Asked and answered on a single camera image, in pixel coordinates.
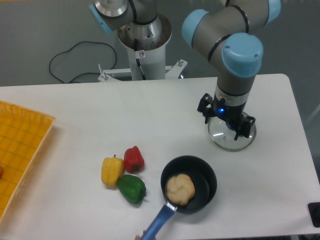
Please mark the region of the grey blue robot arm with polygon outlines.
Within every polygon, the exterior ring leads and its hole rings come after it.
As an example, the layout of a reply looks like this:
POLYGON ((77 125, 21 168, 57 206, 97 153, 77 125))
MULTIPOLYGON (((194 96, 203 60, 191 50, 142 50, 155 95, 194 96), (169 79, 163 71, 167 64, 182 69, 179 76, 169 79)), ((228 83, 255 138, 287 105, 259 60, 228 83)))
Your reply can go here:
MULTIPOLYGON (((133 80, 165 77, 163 64, 148 70, 143 62, 148 52, 163 47, 172 34, 155 0, 97 0, 89 9, 100 29, 106 34, 117 31, 128 48, 133 80)), ((197 110, 207 121, 223 120, 236 137, 248 138, 256 121, 244 113, 264 54, 252 31, 275 20, 280 12, 279 0, 227 0, 218 13, 197 9, 182 24, 184 40, 219 74, 214 96, 205 94, 197 110)))

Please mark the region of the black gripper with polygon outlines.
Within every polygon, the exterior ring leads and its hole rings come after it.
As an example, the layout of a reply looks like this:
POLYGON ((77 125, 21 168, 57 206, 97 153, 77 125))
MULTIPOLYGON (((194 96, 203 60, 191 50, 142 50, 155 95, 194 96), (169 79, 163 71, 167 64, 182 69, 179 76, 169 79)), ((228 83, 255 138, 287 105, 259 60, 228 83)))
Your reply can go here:
POLYGON ((218 99, 216 95, 212 97, 205 93, 200 99, 197 111, 205 117, 205 124, 208 124, 211 118, 218 117, 226 122, 232 130, 236 132, 234 140, 239 136, 249 137, 252 126, 256 119, 253 116, 243 112, 245 103, 238 106, 227 105, 225 98, 218 99))

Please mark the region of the fingertips at bottom edge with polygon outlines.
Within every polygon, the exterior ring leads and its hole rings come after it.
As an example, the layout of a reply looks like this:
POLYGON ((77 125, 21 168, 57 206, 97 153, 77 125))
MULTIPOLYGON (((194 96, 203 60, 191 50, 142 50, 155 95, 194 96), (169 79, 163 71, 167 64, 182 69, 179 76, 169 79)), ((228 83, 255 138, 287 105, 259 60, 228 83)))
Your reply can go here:
POLYGON ((134 240, 141 240, 141 236, 140 235, 136 235, 134 240))

